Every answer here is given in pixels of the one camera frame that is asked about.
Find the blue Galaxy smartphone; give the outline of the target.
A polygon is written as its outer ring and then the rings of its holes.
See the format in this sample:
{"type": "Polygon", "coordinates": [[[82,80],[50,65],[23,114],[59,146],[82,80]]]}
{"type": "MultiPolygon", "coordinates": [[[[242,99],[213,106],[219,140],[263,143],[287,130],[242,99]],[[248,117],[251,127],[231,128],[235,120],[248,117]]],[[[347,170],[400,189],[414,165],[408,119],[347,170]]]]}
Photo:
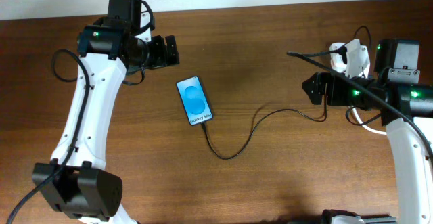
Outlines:
{"type": "Polygon", "coordinates": [[[198,76],[179,81],[176,86],[187,120],[191,126],[213,119],[210,104],[198,76]]]}

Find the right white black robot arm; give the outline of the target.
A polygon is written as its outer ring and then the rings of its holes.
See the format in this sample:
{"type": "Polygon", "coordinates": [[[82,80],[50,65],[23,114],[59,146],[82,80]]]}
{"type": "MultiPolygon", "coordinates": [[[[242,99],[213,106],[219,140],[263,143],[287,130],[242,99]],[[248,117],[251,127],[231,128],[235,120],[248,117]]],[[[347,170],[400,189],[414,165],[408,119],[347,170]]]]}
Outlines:
{"type": "Polygon", "coordinates": [[[312,104],[377,110],[390,142],[398,190],[399,217],[372,223],[432,222],[432,86],[419,83],[420,44],[382,39],[370,78],[366,46],[355,39],[328,51],[330,67],[305,80],[312,104]]]}

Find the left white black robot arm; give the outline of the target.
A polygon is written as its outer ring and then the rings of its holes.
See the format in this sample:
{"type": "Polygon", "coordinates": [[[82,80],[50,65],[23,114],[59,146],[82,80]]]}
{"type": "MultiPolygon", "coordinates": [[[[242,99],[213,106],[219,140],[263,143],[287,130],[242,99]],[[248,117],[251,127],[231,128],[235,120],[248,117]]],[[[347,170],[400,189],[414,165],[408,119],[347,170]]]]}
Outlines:
{"type": "Polygon", "coordinates": [[[106,16],[78,36],[76,89],[63,135],[32,180],[54,211],[83,223],[131,223],[122,180],[106,171],[106,138],[126,77],[179,63],[174,36],[152,36],[144,0],[109,0],[106,16]]]}

